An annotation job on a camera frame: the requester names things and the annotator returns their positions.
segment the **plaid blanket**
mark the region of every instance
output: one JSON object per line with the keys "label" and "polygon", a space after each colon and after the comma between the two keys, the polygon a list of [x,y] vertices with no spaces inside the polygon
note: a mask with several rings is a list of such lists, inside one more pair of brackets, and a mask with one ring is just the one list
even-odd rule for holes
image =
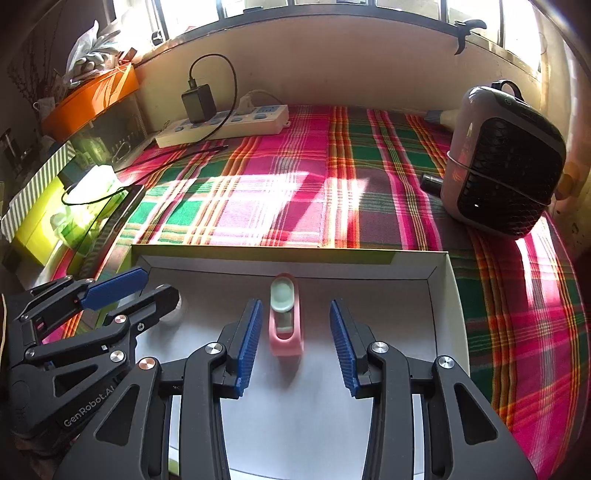
{"label": "plaid blanket", "polygon": [[[519,241],[454,221],[419,187],[421,173],[443,175],[451,135],[416,116],[301,106],[290,118],[279,135],[208,142],[229,148],[146,179],[101,277],[138,243],[449,251],[472,379],[547,479],[579,436],[589,393],[582,302],[550,218]],[[198,149],[173,150],[145,152],[136,164],[160,156],[124,180]]]}

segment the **wall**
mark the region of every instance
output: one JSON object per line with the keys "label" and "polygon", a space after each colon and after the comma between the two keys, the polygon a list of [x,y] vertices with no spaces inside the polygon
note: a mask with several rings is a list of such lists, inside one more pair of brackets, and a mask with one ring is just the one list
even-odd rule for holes
{"label": "wall", "polygon": [[540,112],[569,137],[571,115],[568,47],[558,29],[539,11],[535,12],[542,43],[542,95]]}
{"label": "wall", "polygon": [[[181,93],[198,56],[222,53],[234,64],[239,94],[266,89],[283,102],[359,105],[425,112],[458,108],[476,85],[509,78],[540,108],[540,83],[473,44],[459,56],[457,39],[378,18],[322,15],[230,28],[180,45],[137,68],[139,100],[151,130],[186,116]],[[194,69],[212,88],[218,110],[232,104],[232,76],[220,59]]]}
{"label": "wall", "polygon": [[571,117],[564,171],[574,178],[573,194],[555,202],[552,213],[572,258],[591,248],[591,82],[566,47]]}

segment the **cup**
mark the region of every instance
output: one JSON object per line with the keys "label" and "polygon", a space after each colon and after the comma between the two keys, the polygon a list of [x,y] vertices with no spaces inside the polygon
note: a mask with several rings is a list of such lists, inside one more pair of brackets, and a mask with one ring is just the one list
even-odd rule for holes
{"label": "cup", "polygon": [[45,120],[55,107],[56,100],[53,97],[39,98],[39,100],[33,104],[33,108],[39,112],[41,120]]}

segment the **white plug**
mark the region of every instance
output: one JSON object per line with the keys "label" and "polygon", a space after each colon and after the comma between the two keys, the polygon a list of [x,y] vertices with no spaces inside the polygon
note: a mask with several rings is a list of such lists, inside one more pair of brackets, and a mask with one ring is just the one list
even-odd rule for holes
{"label": "white plug", "polygon": [[238,108],[236,109],[237,115],[247,115],[252,113],[255,109],[255,106],[252,104],[252,96],[250,93],[247,93],[245,96],[240,98],[238,102]]}

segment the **blue gripper pad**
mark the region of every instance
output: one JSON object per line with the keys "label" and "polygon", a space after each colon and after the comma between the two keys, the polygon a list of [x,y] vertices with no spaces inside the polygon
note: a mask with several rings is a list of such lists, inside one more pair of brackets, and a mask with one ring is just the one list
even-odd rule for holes
{"label": "blue gripper pad", "polygon": [[262,303],[257,300],[252,309],[248,328],[238,354],[238,368],[236,373],[236,392],[242,396],[251,381],[252,367],[255,363],[256,348],[261,336],[262,327]]}
{"label": "blue gripper pad", "polygon": [[354,397],[359,389],[355,354],[353,353],[353,347],[343,317],[334,300],[330,303],[330,330],[335,340],[336,353],[339,357],[340,371],[343,374],[345,387],[349,389],[351,396]]}
{"label": "blue gripper pad", "polygon": [[100,310],[107,305],[143,290],[148,274],[140,267],[119,274],[108,280],[92,284],[80,301],[83,309]]}

